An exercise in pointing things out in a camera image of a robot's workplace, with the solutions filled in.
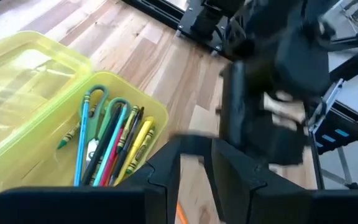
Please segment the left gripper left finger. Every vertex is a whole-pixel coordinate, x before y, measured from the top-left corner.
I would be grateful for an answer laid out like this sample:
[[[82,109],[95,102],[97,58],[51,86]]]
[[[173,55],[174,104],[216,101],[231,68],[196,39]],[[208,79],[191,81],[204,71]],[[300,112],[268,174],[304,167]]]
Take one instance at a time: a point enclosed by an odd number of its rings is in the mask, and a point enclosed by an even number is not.
[[[0,193],[0,224],[171,224],[180,175],[173,138],[115,187],[20,187]]]

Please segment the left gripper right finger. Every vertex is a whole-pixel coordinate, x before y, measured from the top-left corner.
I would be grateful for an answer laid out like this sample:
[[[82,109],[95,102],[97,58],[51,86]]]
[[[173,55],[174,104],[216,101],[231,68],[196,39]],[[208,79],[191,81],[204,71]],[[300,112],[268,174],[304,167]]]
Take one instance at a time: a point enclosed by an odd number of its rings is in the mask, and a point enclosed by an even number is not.
[[[226,224],[358,224],[358,190],[305,189],[220,139],[206,150]]]

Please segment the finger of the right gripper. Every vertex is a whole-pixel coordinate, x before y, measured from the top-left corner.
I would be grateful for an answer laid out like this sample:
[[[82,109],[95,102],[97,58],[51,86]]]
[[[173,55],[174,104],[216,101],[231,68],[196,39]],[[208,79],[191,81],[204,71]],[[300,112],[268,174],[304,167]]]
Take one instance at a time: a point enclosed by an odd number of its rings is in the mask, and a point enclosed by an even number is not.
[[[259,96],[249,93],[247,65],[236,61],[220,72],[223,90],[220,105],[220,138],[238,150],[249,147],[248,134],[259,107]]]
[[[268,163],[292,166],[303,163],[307,142],[304,129],[268,125],[256,129],[256,153]]]

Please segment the pink highlighter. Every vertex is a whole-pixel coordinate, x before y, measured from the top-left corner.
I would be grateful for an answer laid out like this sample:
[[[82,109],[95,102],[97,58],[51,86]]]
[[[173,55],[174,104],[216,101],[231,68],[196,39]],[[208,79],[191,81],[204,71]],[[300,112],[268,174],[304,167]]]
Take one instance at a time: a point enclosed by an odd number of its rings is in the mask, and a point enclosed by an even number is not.
[[[110,155],[108,157],[108,162],[107,162],[106,168],[103,172],[100,186],[107,186],[107,184],[108,184],[108,180],[109,180],[111,172],[112,172],[114,160],[116,159],[116,156],[118,154],[117,149],[121,145],[121,136],[122,136],[123,130],[124,130],[124,127],[122,126],[119,130],[117,139],[113,145],[112,153],[110,153]]]

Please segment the light blue pencil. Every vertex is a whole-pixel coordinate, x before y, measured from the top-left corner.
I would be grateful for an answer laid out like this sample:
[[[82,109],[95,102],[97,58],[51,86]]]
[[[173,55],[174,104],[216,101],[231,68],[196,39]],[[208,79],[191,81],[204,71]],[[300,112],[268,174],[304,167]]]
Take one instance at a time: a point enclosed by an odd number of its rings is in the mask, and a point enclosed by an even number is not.
[[[78,187],[81,183],[81,174],[83,170],[83,156],[86,144],[87,137],[87,122],[88,122],[88,110],[90,106],[91,93],[87,91],[83,97],[83,104],[81,106],[81,126],[80,126],[80,136],[78,141],[78,152],[76,158],[76,169],[74,175],[73,185]]]

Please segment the black pen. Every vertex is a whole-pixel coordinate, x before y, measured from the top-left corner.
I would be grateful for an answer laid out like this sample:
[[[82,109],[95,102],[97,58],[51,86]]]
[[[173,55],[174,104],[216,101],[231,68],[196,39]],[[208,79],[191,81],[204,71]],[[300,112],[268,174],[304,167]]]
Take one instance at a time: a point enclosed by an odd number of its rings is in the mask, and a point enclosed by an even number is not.
[[[117,106],[113,106],[109,109],[110,112],[110,119],[107,123],[106,129],[104,130],[103,135],[99,139],[99,143],[95,148],[95,151],[91,154],[88,153],[89,156],[92,156],[89,163],[87,163],[85,173],[83,175],[83,178],[81,180],[81,186],[89,185],[93,174],[97,170],[97,166],[100,162],[100,159],[104,156],[104,153],[106,152],[107,146],[110,142],[110,139],[112,137],[113,131],[116,127],[116,123],[118,120],[118,117],[121,113],[122,104],[119,103]]]

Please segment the green crayon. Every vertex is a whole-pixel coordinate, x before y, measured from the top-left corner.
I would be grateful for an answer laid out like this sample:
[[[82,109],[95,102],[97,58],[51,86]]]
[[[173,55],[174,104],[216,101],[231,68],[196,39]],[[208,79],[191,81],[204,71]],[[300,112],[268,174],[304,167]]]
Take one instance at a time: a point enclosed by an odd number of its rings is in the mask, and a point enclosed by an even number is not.
[[[92,106],[90,111],[88,112],[88,116],[92,117],[94,115],[94,112],[96,110],[96,105]],[[64,137],[61,139],[59,145],[57,146],[57,149],[61,149],[64,146],[67,145],[67,142],[70,141],[79,131],[81,127],[81,121],[77,122],[77,124],[72,127],[69,132],[66,133],[66,135],[64,135]]]

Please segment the black marker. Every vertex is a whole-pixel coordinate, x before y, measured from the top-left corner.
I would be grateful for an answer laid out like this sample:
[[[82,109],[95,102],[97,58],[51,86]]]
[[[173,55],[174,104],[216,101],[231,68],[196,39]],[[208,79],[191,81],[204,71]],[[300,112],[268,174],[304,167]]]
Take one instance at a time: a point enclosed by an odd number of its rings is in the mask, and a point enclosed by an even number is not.
[[[144,113],[144,107],[139,108],[139,111],[135,117],[135,120],[132,124],[131,130],[129,132],[129,135],[126,139],[125,145],[123,150],[118,154],[114,169],[112,171],[112,174],[110,176],[109,185],[113,185],[114,181],[116,180],[116,178],[118,177],[121,167],[124,164],[124,161],[128,155],[128,152],[130,150],[130,146],[131,146],[131,142],[132,142],[132,138],[134,137],[134,134],[137,130],[138,124],[141,122],[141,119],[143,117],[143,113]]]

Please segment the yellow-green crayon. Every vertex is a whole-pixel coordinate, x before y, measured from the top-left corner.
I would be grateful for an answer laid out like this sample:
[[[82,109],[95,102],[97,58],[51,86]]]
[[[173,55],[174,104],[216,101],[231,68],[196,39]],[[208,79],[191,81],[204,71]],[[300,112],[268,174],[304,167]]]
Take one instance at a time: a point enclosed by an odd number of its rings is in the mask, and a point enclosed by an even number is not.
[[[143,156],[147,150],[147,147],[149,146],[149,143],[153,138],[154,131],[155,131],[155,127],[152,126],[149,129],[148,133],[146,134],[144,140],[142,141],[142,144],[140,145],[140,148],[136,152],[134,158],[131,160],[131,163],[128,165],[128,167],[126,169],[126,174],[128,174],[128,175],[132,174],[135,171],[135,169],[137,168],[137,166],[139,165],[140,160],[143,158]]]

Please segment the green-handled scissors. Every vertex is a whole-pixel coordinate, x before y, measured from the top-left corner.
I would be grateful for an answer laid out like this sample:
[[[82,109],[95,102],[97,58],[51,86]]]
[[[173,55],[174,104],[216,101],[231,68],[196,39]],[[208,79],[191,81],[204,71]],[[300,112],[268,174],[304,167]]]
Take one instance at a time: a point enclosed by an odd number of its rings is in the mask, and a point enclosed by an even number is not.
[[[87,91],[91,93],[88,112],[94,105],[96,105],[96,110],[92,117],[88,117],[87,122],[85,166],[87,166],[87,163],[89,163],[92,158],[92,156],[89,156],[88,153],[91,154],[95,151],[97,143],[99,143],[99,139],[106,129],[107,123],[111,117],[109,109],[112,108],[114,104],[128,104],[128,101],[125,101],[122,98],[115,98],[115,101],[111,100],[108,104],[106,104],[109,98],[109,90],[104,85],[94,85],[89,90],[86,90],[86,92]],[[78,112],[81,117],[82,108],[80,108]]]

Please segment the yellow highlighter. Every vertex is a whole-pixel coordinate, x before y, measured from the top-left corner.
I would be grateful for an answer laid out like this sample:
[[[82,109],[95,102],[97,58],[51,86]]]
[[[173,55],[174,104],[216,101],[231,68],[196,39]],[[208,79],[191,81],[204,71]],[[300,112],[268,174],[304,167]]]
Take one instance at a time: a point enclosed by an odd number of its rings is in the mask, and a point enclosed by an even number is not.
[[[116,186],[120,181],[125,177],[125,175],[129,175],[135,171],[139,163],[139,159],[137,158],[138,151],[140,149],[145,149],[142,145],[144,139],[147,137],[149,130],[154,125],[155,118],[153,116],[148,116],[145,118],[145,121],[136,135],[134,142],[131,144],[131,149],[124,161],[124,164],[121,167],[120,173],[116,180],[113,183],[113,186]]]

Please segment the orange pencil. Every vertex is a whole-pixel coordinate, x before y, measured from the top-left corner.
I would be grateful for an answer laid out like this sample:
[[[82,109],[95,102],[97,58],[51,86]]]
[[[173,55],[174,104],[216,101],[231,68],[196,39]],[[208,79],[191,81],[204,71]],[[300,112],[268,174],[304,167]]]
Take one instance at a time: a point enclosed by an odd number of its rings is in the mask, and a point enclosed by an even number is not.
[[[187,219],[187,217],[183,211],[183,208],[179,202],[177,202],[176,216],[179,218],[179,221],[181,224],[188,224],[188,219]]]

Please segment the olive crayon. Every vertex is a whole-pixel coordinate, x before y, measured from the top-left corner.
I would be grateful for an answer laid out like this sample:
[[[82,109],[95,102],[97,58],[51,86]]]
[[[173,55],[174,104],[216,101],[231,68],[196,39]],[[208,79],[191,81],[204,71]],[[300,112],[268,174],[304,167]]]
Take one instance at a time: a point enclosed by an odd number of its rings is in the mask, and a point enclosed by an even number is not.
[[[131,109],[131,112],[130,112],[130,115],[124,125],[124,129],[122,130],[122,134],[121,134],[121,137],[119,139],[119,142],[118,142],[118,145],[117,145],[117,149],[116,149],[116,152],[119,154],[123,148],[124,148],[124,145],[125,145],[125,142],[126,142],[126,139],[129,135],[129,132],[131,130],[131,127],[132,127],[132,124],[135,120],[135,117],[137,115],[139,111],[139,107],[137,105],[134,105]]]

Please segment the yellow translucent supply box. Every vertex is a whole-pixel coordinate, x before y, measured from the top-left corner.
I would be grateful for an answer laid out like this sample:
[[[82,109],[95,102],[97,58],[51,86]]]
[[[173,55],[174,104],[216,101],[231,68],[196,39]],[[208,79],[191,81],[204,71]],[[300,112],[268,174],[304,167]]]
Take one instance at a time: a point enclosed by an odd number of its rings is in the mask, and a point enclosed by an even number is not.
[[[168,113],[161,103],[116,74],[94,72],[86,57],[38,32],[0,40],[0,192],[73,183],[78,140],[58,144],[95,85],[104,85],[110,99],[144,107],[157,134],[163,131]]]

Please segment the black aluminium table frame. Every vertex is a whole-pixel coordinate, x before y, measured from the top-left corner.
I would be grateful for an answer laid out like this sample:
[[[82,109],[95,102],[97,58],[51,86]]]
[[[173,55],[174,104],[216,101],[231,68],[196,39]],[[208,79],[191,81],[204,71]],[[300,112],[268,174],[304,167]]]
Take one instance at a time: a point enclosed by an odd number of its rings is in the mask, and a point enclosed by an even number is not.
[[[229,60],[225,52],[224,35],[230,17],[243,0],[190,0],[182,10],[168,0],[122,0],[166,26],[176,30],[213,55],[219,54]]]

